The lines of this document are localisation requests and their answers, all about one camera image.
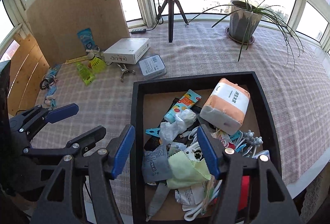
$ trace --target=blue gripper pad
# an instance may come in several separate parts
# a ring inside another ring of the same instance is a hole
[[[129,152],[131,151],[135,140],[135,128],[133,125],[126,125],[118,138],[114,138],[107,146],[110,157],[112,158],[111,175],[113,179],[117,178],[124,169]]]
[[[205,125],[201,125],[197,129],[197,139],[198,139],[199,146],[201,147],[203,157],[206,161],[207,168],[209,169],[210,174],[214,175],[215,178],[218,179],[220,176],[218,157],[217,157],[217,153],[212,145],[214,145],[217,149],[218,146],[220,146],[220,145],[218,145],[220,143],[221,147],[223,147],[221,141],[219,139],[212,138],[210,132],[207,130],[207,127]]]
[[[46,123],[56,123],[73,115],[76,115],[79,111],[77,104],[72,103],[58,109],[49,111],[47,117],[45,118]]]

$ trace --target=orange tissue package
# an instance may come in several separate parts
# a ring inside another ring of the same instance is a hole
[[[222,78],[199,114],[204,120],[233,135],[242,126],[250,94]]]

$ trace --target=plywood board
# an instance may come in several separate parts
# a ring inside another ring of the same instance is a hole
[[[36,102],[40,90],[39,88],[40,82],[43,76],[47,73],[48,69],[49,69],[49,65],[45,60],[45,57],[42,56],[33,74],[31,75],[28,85],[26,86],[19,109],[29,109],[34,107],[34,104]]]
[[[12,85],[19,69],[21,68],[24,60],[32,50],[32,48],[36,45],[36,39],[29,34],[25,39],[22,39],[21,36],[16,34],[14,36],[15,41],[19,44],[19,48],[16,50],[15,54],[11,59],[10,64],[10,86]]]
[[[120,0],[35,0],[26,15],[50,66],[86,54],[82,29],[92,30],[101,49],[129,37]]]
[[[212,93],[213,89],[198,90],[195,91],[202,98],[196,103],[197,106],[202,107],[207,101],[208,97]],[[144,131],[148,128],[157,128],[167,110],[172,104],[174,98],[180,98],[185,92],[172,92],[172,93],[160,93],[160,94],[148,94],[144,96],[143,102],[143,128]],[[240,130],[246,132],[248,130],[255,132],[255,136],[260,136],[257,118],[255,116],[255,110],[253,108],[252,101],[250,100],[244,122]],[[150,138],[149,135],[144,133],[144,144]],[[146,207],[151,202],[151,199],[156,191],[154,186],[145,185],[145,203]],[[205,216],[212,214],[212,207],[208,209]],[[178,204],[174,197],[174,190],[171,190],[162,205],[161,209],[151,218],[151,220],[182,220],[184,219],[184,211],[182,211],[182,205]]]
[[[19,110],[19,104],[22,99],[23,93],[27,83],[33,73],[34,68],[37,66],[42,57],[42,52],[37,44],[34,45],[26,60],[24,61],[21,69],[19,70],[12,88],[8,96],[8,112],[15,115]]]

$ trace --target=plaid tablecloth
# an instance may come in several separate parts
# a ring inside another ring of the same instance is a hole
[[[242,52],[237,62],[240,46],[226,36],[228,24],[211,28],[212,24],[197,21],[185,27],[183,22],[177,22],[173,43],[168,43],[167,24],[134,37],[150,38],[151,48],[144,57],[162,57],[167,70],[163,77],[255,71],[273,115],[283,180],[286,184],[295,181],[330,146],[330,80],[324,68],[307,43],[299,58],[298,49],[292,46],[295,71],[292,56],[285,67],[287,49],[283,37],[263,27],[256,29],[255,43]],[[137,66],[130,68],[137,74],[126,76],[124,83],[119,79],[119,67],[112,64],[86,87],[74,64],[63,65],[57,76],[57,105],[76,103],[79,113],[46,125],[32,145],[62,148],[68,140],[103,125],[107,134],[96,148],[105,147],[130,123],[133,82],[143,80]],[[40,91],[36,104],[42,103],[44,94]],[[111,185],[120,212],[131,215],[129,160]]]

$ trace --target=yellow shuttlecock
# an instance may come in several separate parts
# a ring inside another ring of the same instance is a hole
[[[103,60],[96,57],[95,54],[92,52],[88,53],[87,58],[90,61],[90,66],[94,73],[103,71],[107,66]]]

